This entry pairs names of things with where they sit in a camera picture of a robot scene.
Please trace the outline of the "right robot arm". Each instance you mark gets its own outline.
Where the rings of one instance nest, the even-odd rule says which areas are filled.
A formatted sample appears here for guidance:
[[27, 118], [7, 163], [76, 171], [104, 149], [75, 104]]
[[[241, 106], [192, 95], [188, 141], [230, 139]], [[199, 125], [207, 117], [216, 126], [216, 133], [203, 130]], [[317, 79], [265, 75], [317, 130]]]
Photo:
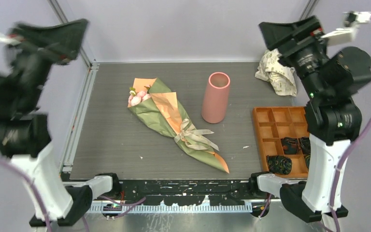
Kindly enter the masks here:
[[248, 189], [254, 198], [266, 193], [304, 222], [348, 215], [341, 202], [346, 150], [359, 136], [362, 114], [352, 96], [371, 82], [371, 57], [348, 46], [333, 57], [327, 47], [351, 42], [359, 26], [371, 21], [371, 12], [350, 11], [343, 27], [325, 33], [316, 16], [293, 23], [261, 22], [266, 47], [278, 50], [279, 63], [295, 69], [309, 101], [305, 119], [311, 145], [306, 181], [295, 182], [270, 172], [253, 173]]

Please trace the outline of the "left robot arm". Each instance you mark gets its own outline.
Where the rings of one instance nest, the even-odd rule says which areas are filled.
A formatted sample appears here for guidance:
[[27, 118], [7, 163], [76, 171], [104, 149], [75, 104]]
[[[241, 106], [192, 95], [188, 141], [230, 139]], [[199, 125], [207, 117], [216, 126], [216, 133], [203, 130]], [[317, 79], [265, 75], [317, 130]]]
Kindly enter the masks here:
[[54, 162], [47, 114], [38, 101], [53, 65], [76, 60], [89, 21], [78, 19], [51, 27], [17, 23], [0, 42], [14, 50], [8, 76], [0, 75], [0, 153], [2, 161], [24, 178], [34, 204], [32, 227], [72, 226], [101, 195], [122, 192], [114, 173], [98, 174], [74, 186], [63, 184]]

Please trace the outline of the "green orange flower bouquet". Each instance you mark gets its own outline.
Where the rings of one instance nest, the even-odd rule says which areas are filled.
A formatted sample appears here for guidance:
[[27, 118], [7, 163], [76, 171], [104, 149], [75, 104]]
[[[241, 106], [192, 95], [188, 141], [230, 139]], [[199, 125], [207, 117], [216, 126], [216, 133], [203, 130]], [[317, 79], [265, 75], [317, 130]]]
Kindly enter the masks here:
[[[128, 109], [148, 128], [157, 133], [174, 137], [180, 132], [180, 124], [189, 116], [173, 92], [159, 78], [135, 78], [129, 88]], [[183, 141], [175, 142], [187, 155], [223, 172], [229, 173], [228, 165], [218, 151], [193, 150]]]

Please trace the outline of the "pink cylindrical vase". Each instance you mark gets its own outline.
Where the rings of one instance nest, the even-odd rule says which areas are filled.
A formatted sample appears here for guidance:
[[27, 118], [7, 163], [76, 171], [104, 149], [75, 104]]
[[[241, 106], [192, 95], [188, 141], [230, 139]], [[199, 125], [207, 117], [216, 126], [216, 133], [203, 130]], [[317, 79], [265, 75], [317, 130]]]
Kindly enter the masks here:
[[201, 116], [212, 124], [221, 122], [227, 112], [230, 78], [226, 73], [212, 73], [207, 82], [202, 102]]

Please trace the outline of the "dark patterned rolled tie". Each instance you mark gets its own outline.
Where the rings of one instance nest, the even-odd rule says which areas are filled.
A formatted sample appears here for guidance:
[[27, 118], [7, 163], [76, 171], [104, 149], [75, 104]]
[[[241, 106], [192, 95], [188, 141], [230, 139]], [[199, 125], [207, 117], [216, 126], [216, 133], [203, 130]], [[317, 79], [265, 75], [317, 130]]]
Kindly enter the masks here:
[[292, 171], [292, 160], [288, 157], [281, 155], [267, 156], [266, 160], [271, 173], [287, 175]]
[[299, 145], [304, 155], [309, 155], [311, 153], [311, 144], [309, 137], [299, 138]]
[[304, 156], [304, 161], [305, 161], [307, 169], [309, 169], [309, 167], [310, 167], [310, 159], [311, 159], [311, 155], [305, 155]]
[[285, 155], [296, 155], [299, 153], [300, 145], [298, 138], [284, 137], [280, 140]]

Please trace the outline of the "cream printed ribbon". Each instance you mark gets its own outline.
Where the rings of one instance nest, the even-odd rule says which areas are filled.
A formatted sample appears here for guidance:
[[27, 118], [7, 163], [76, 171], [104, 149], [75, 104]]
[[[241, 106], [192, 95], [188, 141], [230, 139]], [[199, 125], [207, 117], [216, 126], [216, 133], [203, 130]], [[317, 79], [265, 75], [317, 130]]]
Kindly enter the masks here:
[[208, 150], [213, 148], [219, 151], [217, 144], [207, 139], [205, 135], [214, 134], [208, 129], [196, 129], [189, 119], [184, 119], [180, 124], [180, 132], [174, 137], [175, 142], [183, 141], [188, 148], [193, 150]]

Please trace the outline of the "orange compartment tray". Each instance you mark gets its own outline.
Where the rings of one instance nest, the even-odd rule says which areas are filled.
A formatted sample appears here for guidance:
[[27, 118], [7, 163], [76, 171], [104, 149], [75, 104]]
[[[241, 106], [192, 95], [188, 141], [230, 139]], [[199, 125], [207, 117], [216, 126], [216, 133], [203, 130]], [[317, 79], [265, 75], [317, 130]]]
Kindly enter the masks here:
[[296, 154], [285, 154], [282, 139], [285, 137], [299, 139], [309, 137], [304, 107], [255, 107], [252, 110], [253, 125], [256, 132], [261, 170], [269, 171], [267, 158], [284, 156], [291, 160], [291, 172], [278, 174], [289, 179], [306, 179], [308, 168], [302, 150]]

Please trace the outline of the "crumpled printed paper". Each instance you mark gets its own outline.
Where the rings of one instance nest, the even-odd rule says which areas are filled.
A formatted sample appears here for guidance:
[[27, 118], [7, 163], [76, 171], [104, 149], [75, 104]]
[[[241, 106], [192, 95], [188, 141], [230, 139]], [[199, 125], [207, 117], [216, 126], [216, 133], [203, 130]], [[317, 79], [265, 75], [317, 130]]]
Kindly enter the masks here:
[[255, 78], [268, 82], [278, 96], [297, 96], [295, 70], [279, 63], [277, 49], [266, 50], [259, 62]]

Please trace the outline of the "aluminium frame rail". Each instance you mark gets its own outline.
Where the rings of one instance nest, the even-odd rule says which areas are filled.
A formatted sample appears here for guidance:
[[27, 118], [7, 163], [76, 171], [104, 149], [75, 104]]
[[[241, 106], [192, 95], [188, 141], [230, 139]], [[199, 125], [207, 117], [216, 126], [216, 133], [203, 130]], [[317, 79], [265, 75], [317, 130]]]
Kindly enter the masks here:
[[69, 134], [63, 150], [61, 162], [59, 163], [59, 174], [69, 173], [72, 170], [73, 161], [76, 155], [80, 134], [83, 128], [88, 103], [93, 90], [96, 74], [99, 70], [99, 63], [94, 60], [88, 68], [85, 81], [78, 97], [78, 102], [71, 121]]

